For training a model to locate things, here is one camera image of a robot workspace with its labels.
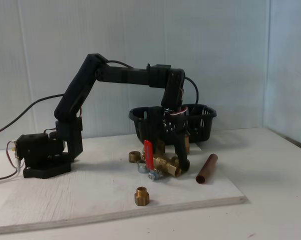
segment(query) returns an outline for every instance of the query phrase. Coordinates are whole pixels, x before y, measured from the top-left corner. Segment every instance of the brass pipe fitting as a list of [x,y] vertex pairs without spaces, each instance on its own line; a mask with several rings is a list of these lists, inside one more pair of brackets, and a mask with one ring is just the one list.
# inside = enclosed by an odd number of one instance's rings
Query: brass pipe fitting
[[137,161],[141,160],[141,153],[139,151],[131,151],[128,154],[128,161],[130,163],[137,163]]
[[171,161],[171,159],[164,155],[154,154],[153,161],[154,168],[159,172],[168,173],[175,178],[179,177],[182,173],[178,161]]
[[188,136],[187,134],[185,135],[185,147],[186,147],[187,155],[190,154],[190,136]]
[[165,155],[165,142],[158,139],[156,153],[160,155]]
[[137,206],[146,206],[150,203],[150,195],[146,191],[146,187],[140,186],[136,189],[135,203]]

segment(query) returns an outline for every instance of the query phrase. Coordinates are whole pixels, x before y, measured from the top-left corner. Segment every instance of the white table surface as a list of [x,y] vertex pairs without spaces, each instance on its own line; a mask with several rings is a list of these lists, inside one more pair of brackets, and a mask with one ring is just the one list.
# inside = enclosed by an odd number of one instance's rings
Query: white table surface
[[[300,148],[262,128],[212,132],[199,146],[218,155],[218,167],[246,195],[246,203],[6,234],[0,240],[301,239]],[[0,151],[0,177],[12,171]],[[0,207],[20,178],[0,184]]]

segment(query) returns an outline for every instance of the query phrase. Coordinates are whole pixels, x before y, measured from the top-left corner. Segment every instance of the white wall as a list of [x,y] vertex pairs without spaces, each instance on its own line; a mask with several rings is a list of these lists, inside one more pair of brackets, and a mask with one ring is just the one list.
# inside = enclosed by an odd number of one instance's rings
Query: white wall
[[[215,130],[261,127],[268,8],[269,0],[0,0],[0,127],[30,102],[63,93],[89,53],[136,68],[182,68],[199,102],[217,110]],[[193,103],[193,86],[184,88],[184,102]],[[96,82],[83,136],[132,133],[129,110],[160,105],[163,92]],[[58,102],[35,106],[0,135],[0,149],[54,127]]]
[[301,0],[272,0],[265,125],[301,142]]

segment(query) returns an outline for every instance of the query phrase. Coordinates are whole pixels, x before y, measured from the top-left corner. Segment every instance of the black basket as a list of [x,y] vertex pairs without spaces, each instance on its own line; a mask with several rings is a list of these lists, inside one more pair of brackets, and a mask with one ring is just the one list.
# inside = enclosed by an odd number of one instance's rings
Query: black basket
[[[195,104],[185,104],[181,106],[182,109],[184,107],[188,108],[184,114],[187,117],[186,128],[189,132],[189,142],[204,142],[210,138],[213,118],[217,116],[217,113],[214,109],[202,104],[197,104],[193,111],[194,106]],[[162,111],[162,107],[160,106],[138,107],[129,111],[129,118],[134,121],[136,135],[142,143],[145,140],[144,136],[151,132],[147,120],[144,118],[144,113],[148,113],[149,109],[158,111],[158,113]],[[172,144],[165,138],[163,132],[159,134],[159,138],[164,141],[166,145]]]

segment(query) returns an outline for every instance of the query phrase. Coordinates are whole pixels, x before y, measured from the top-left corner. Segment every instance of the robotic arm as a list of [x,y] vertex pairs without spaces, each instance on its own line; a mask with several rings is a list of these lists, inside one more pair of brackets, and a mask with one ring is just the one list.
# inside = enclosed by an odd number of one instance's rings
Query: robotic arm
[[[54,111],[57,119],[56,131],[49,135],[22,135],[16,141],[16,156],[19,160],[25,160],[25,178],[45,179],[71,171],[71,162],[83,151],[82,118],[76,114],[96,80],[165,89],[161,101],[162,108],[149,108],[147,122],[151,132],[146,133],[143,138],[156,144],[159,135],[164,132],[175,146],[180,168],[188,170],[185,147],[186,119],[182,114],[172,114],[178,112],[182,105],[184,71],[172,69],[170,65],[148,64],[146,69],[137,69],[109,66],[108,62],[100,54],[88,54]],[[65,142],[68,152],[63,152]]]

